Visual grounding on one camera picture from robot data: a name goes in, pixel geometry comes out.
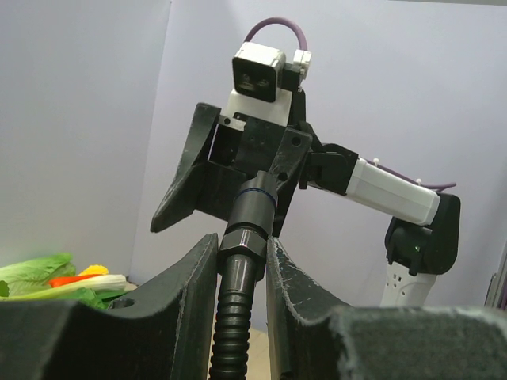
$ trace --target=yellow vegetable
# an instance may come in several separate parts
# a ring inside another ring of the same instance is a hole
[[[108,275],[109,270],[104,265],[90,265],[87,269],[78,274],[78,276],[86,275]]]

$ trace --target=screw hole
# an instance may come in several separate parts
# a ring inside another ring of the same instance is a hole
[[[293,146],[300,146],[301,145],[301,139],[299,137],[293,137],[292,138],[292,145]]]
[[[288,179],[288,176],[287,176],[287,174],[285,172],[282,172],[282,173],[278,174],[278,180],[279,181],[285,182],[287,179]]]
[[[132,298],[122,298],[117,299],[112,303],[113,309],[124,309],[125,307],[129,307],[135,304],[135,301]]]

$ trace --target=orange carrot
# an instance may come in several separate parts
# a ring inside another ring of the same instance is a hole
[[[102,275],[68,275],[65,277],[57,277],[55,279],[50,279],[48,284],[51,287],[61,287],[62,285],[67,285],[68,283],[75,283],[77,281],[81,281],[82,279],[89,279],[91,277],[102,276]]]

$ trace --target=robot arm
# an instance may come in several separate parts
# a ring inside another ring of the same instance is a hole
[[[233,58],[234,89],[227,106],[196,107],[176,177],[151,230],[164,230],[194,210],[228,220],[239,187],[265,171],[276,179],[275,237],[297,184],[393,216],[383,304],[421,305],[435,276],[456,260],[459,199],[413,184],[343,146],[321,144],[306,122],[300,86],[310,60],[303,47],[287,63],[280,50],[249,41],[242,45]]]

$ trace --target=cable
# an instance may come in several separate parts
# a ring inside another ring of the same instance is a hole
[[[374,161],[371,161],[371,160],[366,160],[366,161],[368,164],[374,165],[374,166],[378,167],[379,169],[383,170],[384,172],[392,174],[393,176],[401,178],[402,180],[410,182],[411,184],[419,185],[419,183],[417,181],[412,180],[411,178],[406,177],[401,173],[395,172],[393,169],[389,169],[386,166],[380,165],[380,164],[375,163]],[[457,185],[456,182],[451,182],[448,184],[420,184],[420,186],[422,186],[423,188],[427,188],[429,190],[435,190],[435,192],[442,192],[443,190],[447,190],[448,188],[454,188],[456,185]]]
[[[239,189],[217,268],[222,275],[209,380],[245,380],[255,284],[264,277],[266,248],[273,233],[276,180],[259,171]]]
[[[502,291],[501,295],[500,309],[505,310],[506,307],[507,307],[507,286],[506,284],[504,284],[504,290]]]
[[[304,50],[304,51],[308,51],[307,38],[304,36],[303,30],[294,21],[290,21],[287,18],[283,18],[283,17],[270,17],[270,18],[266,18],[265,20],[259,22],[258,24],[256,24],[252,28],[252,30],[250,30],[248,32],[248,34],[245,37],[245,42],[250,42],[259,30],[261,30],[265,26],[273,25],[273,24],[284,25],[284,26],[287,26],[288,28],[290,28],[294,32],[295,36],[298,39],[299,49]]]

